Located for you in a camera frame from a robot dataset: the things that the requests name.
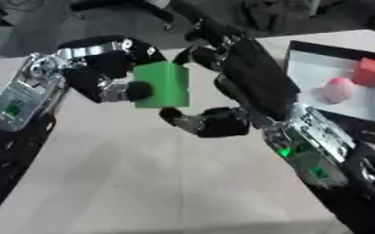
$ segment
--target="green cube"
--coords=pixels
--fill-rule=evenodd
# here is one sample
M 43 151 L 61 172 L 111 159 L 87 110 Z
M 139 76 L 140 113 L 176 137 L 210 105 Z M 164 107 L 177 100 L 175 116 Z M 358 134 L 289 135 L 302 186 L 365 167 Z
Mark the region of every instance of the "green cube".
M 154 94 L 137 101 L 136 108 L 187 107 L 188 77 L 187 68 L 167 61 L 137 66 L 134 70 L 134 79 L 150 83 Z

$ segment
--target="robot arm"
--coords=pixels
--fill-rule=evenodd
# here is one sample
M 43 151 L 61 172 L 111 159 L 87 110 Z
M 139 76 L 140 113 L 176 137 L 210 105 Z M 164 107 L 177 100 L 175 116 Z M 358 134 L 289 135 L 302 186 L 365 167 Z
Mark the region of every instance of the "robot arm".
M 162 60 L 156 48 L 119 36 L 73 41 L 52 55 L 30 55 L 0 93 L 0 205 L 52 133 L 70 88 L 97 103 L 137 101 L 152 89 L 124 80 L 127 72 Z
M 190 48 L 177 59 L 220 72 L 216 87 L 240 108 L 196 116 L 164 109 L 161 117 L 200 137 L 246 134 L 250 125 L 261 129 L 265 142 L 341 222 L 354 233 L 375 233 L 375 151 L 297 102 L 299 89 L 255 40 L 183 0 L 173 0 L 171 6 L 195 25 L 187 40 L 201 38 L 213 46 Z M 225 121 L 229 129 L 240 130 L 226 130 Z

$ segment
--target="table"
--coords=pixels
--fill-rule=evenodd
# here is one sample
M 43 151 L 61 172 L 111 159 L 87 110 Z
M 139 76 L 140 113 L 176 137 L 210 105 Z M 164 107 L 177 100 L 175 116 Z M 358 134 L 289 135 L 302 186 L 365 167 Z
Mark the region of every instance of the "table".
M 270 37 L 280 62 L 297 39 L 375 51 L 369 30 Z M 165 51 L 173 58 L 180 49 Z M 0 59 L 0 89 L 21 58 Z M 233 105 L 216 74 L 192 73 L 188 112 Z M 345 233 L 264 143 L 246 137 L 198 139 L 130 103 L 96 105 L 73 91 L 58 125 L 0 208 L 0 234 Z

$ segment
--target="wire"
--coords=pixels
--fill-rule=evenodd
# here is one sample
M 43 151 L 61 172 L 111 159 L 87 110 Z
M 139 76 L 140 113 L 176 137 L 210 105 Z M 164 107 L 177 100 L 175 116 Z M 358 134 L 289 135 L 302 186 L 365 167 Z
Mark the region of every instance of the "wire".
M 45 0 L 0 0 L 0 8 L 19 12 L 34 12 L 45 4 Z

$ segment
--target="ball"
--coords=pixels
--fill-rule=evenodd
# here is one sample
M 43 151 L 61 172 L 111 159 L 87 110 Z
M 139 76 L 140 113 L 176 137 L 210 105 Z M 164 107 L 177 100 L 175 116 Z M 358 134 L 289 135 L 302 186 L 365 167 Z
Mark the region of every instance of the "ball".
M 341 103 L 352 97 L 354 83 L 347 78 L 331 79 L 323 89 L 324 98 L 330 103 Z

